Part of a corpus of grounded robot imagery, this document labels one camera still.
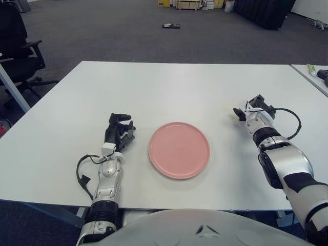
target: white wall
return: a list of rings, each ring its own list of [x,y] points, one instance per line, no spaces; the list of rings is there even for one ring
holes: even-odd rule
[[[328,24],[328,0],[296,0],[292,12]]]

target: white table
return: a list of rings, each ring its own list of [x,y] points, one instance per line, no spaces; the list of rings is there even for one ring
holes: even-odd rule
[[[309,81],[313,86],[315,86],[319,91],[321,91],[326,97],[328,97],[328,87],[324,84],[324,80],[319,77],[313,77],[309,74],[309,69],[307,65],[291,65],[298,73],[300,73],[307,81]],[[316,72],[320,69],[328,70],[328,66],[314,66]]]
[[[100,153],[115,112],[131,114],[137,127],[124,151],[120,207],[290,209],[266,181],[256,146],[232,111],[257,94],[299,115],[303,128],[293,143],[311,160],[316,179],[328,182],[328,100],[288,65],[83,61],[0,139],[0,199],[89,206],[76,163]],[[162,176],[148,158],[151,135],[172,121],[196,126],[211,146],[208,166],[188,180]],[[274,125],[290,135],[297,122],[279,112]],[[81,168],[97,177],[96,165],[86,161]]]
[[[8,76],[4,68],[0,64],[0,80],[2,83],[5,85],[5,87],[9,90],[10,94],[15,98],[16,102],[18,105],[22,108],[22,110],[26,113],[27,111],[30,110],[30,106],[28,103],[25,101],[11,78]]]

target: office chair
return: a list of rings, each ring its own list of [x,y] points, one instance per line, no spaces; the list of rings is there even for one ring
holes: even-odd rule
[[[58,81],[42,82],[40,77],[30,79],[37,70],[46,67],[45,61],[41,55],[36,42],[26,42],[27,32],[20,15],[20,12],[12,4],[0,3],[0,64],[3,66],[8,76],[14,83],[20,83],[17,88],[20,93],[30,90],[37,98],[41,96],[32,88],[34,86],[43,86],[58,83]],[[11,98],[5,103],[6,108],[10,108],[14,101]]]

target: red object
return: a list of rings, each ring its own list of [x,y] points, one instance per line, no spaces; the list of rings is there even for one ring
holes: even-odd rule
[[[6,131],[6,128],[4,128],[4,127],[0,127],[0,137],[2,137],[5,133],[6,133],[7,131]]]
[[[148,153],[160,173],[170,178],[187,179],[206,167],[210,146],[196,127],[173,122],[160,127],[153,134]]]

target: gray carpet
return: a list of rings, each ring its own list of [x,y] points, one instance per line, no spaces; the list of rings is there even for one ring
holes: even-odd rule
[[[289,14],[279,31],[268,31],[236,13],[158,8],[156,0],[39,0],[30,5],[32,11],[23,19],[28,40],[43,40],[47,67],[37,75],[44,80],[62,79],[82,60],[328,65],[328,32],[295,14]],[[181,29],[162,29],[162,23],[179,23]],[[51,88],[36,90],[44,95]],[[17,105],[3,108],[8,99],[3,90],[0,112],[16,122],[23,112]],[[24,97],[30,105],[37,102],[29,92]],[[270,212],[257,219],[275,224]],[[0,202],[0,221],[1,245],[74,245],[79,234],[14,202]],[[299,225],[293,232],[304,236]]]

